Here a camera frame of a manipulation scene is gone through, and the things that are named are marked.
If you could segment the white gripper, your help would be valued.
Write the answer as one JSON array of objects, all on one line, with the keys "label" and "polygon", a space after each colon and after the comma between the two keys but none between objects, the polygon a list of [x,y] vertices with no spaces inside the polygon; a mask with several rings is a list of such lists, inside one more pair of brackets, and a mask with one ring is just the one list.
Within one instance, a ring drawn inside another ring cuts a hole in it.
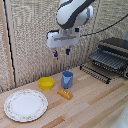
[{"label": "white gripper", "polygon": [[[67,30],[51,30],[47,33],[47,46],[56,48],[62,46],[74,45],[79,42],[80,29],[71,28]],[[70,54],[70,49],[66,49],[66,55]],[[58,57],[58,52],[55,50],[54,57]]]}]

